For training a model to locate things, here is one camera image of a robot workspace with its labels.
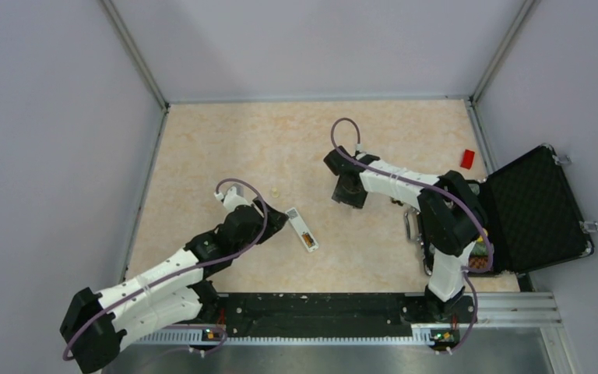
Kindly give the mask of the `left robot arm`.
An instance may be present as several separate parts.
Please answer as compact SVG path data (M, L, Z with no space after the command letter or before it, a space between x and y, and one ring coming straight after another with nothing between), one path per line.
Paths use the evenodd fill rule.
M214 319L219 302L209 277L288 221L260 199L251 204L239 199L227 210L222 224L196 235L156 266L110 288L75 293L59 329L66 342L63 359L74 361L83 373L94 373L166 326Z

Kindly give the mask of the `white remote control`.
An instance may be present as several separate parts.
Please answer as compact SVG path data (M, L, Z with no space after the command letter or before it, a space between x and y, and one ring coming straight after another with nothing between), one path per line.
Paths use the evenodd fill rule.
M292 207L289 210L287 210L285 212L285 214L288 217L288 222L290 223L291 227L296 232L297 236L301 240L301 243L304 246L304 248L307 250L307 252L311 253L311 252L314 252L315 250L317 250L319 248L319 243L316 240L313 233L311 232L311 230L309 229L309 227L307 226L303 217L299 214L298 210L295 207ZM302 235L304 233L309 233L309 235L313 238L313 241L315 243L313 247L308 248L306 246L306 243L304 242L304 239L302 238Z

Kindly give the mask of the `orange AAA battery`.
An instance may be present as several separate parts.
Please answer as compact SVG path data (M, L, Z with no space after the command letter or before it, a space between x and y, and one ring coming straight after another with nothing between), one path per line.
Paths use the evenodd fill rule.
M302 238L304 239L304 242L306 243L306 246L308 248L311 248L314 246L315 243L313 241L313 238L309 235L309 233L304 233L302 235Z

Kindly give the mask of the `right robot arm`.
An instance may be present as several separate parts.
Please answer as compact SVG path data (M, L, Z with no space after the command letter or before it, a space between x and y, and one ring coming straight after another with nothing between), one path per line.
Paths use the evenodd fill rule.
M487 214L468 181L456 171L426 175L369 153L351 156L341 146L323 161L338 178L334 201L360 209L368 194L377 193L417 211L420 239L425 249L434 251L424 291L425 309L432 319L446 321L463 295L477 241L493 249L484 229Z

